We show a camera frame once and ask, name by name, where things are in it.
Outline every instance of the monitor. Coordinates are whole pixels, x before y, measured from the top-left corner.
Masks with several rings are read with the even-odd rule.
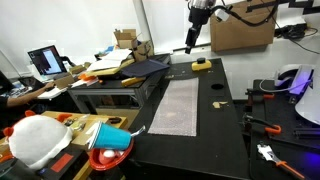
[[[28,52],[41,75],[67,72],[54,45]]]
[[[0,95],[14,88],[9,79],[0,71]]]

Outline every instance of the pliers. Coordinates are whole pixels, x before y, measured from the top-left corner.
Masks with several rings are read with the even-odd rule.
[[[287,162],[281,161],[272,151],[270,146],[264,145],[263,143],[258,144],[258,152],[263,155],[263,157],[267,161],[273,161],[276,163],[276,166],[279,167],[280,169],[290,173],[293,177],[296,179],[306,179],[302,174],[300,174],[298,171],[290,167]]]
[[[252,116],[244,114],[243,120],[244,120],[243,124],[245,125],[246,130],[251,130],[251,123],[258,123],[258,124],[266,125],[267,127],[265,127],[264,130],[270,134],[281,133],[281,127],[279,125],[270,124],[269,122],[264,121],[262,119],[253,118]]]

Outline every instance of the person's hand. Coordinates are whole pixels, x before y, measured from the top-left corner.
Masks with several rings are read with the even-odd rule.
[[[55,85],[54,82],[49,82],[49,83],[47,83],[47,84],[44,86],[44,89],[51,88],[51,87],[53,87],[54,85]]]

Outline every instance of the black table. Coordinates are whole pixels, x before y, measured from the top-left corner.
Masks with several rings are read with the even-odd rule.
[[[198,77],[197,136],[144,133],[135,137],[131,156],[120,166],[128,179],[249,179],[248,155],[224,68],[221,59],[211,62],[211,69],[200,72],[193,72],[191,63],[172,64],[129,129],[133,132],[146,125],[149,130],[172,75],[175,80]],[[213,89],[214,84],[224,88]],[[228,104],[215,109],[216,101]]]
[[[261,80],[254,81],[254,89],[259,89]],[[265,81],[264,89],[275,89],[273,81]],[[287,92],[276,93],[274,99],[262,100],[255,97],[252,106],[252,116],[264,119],[282,127],[280,135],[267,136],[264,126],[253,125],[250,148],[250,176],[253,179],[293,179],[273,162],[265,161],[257,151],[257,144],[263,141],[270,145],[276,156],[284,160],[303,174],[307,179],[320,178],[320,140],[298,139],[293,135],[294,128],[315,128],[316,125],[299,117],[295,112],[295,105],[289,103]]]

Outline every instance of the small black hole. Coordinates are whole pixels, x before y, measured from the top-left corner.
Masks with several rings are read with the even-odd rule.
[[[224,86],[222,84],[212,84],[211,88],[215,90],[222,89]]]

